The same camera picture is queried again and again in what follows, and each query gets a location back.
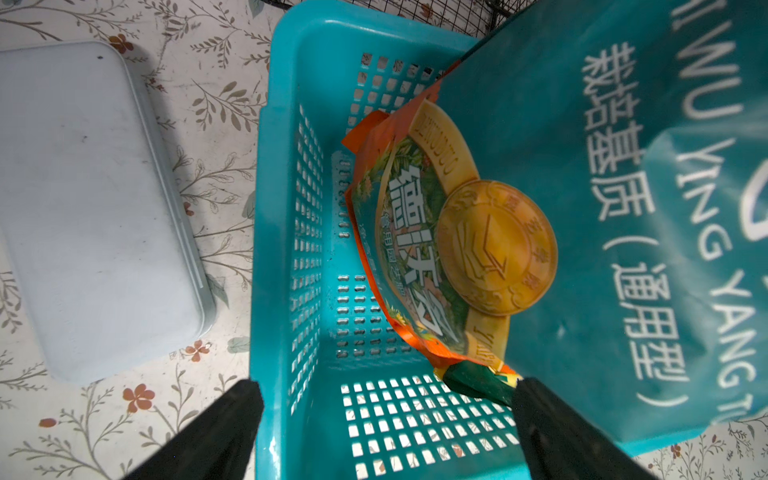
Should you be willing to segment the teal plastic basket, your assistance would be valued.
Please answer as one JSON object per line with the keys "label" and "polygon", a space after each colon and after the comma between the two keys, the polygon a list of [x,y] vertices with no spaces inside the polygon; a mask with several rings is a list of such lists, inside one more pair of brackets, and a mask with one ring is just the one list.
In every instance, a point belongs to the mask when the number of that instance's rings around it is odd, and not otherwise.
{"label": "teal plastic basket", "polygon": [[[528,476],[512,408],[496,402],[503,384],[473,394],[470,367],[439,368],[387,319],[347,201],[349,132],[410,102],[484,39],[343,1],[305,1],[278,22],[255,189],[259,477]],[[582,417],[633,455],[707,428],[622,442]]]}

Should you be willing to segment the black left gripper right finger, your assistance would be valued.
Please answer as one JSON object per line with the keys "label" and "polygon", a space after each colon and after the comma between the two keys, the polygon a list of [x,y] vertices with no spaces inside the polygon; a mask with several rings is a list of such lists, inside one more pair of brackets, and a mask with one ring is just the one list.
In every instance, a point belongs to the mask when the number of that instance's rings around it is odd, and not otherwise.
{"label": "black left gripper right finger", "polygon": [[534,378],[518,382],[512,411],[533,479],[641,480],[653,477]]}

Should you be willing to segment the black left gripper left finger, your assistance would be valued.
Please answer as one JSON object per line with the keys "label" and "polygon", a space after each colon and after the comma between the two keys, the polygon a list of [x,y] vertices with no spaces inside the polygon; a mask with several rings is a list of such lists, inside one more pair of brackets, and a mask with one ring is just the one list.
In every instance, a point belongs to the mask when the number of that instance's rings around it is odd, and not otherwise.
{"label": "black left gripper left finger", "polygon": [[260,386],[241,379],[128,479],[242,479],[264,412]]}

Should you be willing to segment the light blue plastic case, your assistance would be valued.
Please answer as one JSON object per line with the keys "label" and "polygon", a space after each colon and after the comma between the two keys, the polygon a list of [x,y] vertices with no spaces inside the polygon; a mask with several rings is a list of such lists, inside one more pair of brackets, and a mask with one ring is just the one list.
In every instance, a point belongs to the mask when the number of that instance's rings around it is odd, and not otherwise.
{"label": "light blue plastic case", "polygon": [[107,44],[2,52],[1,242],[58,380],[134,368],[215,321],[147,92]]}

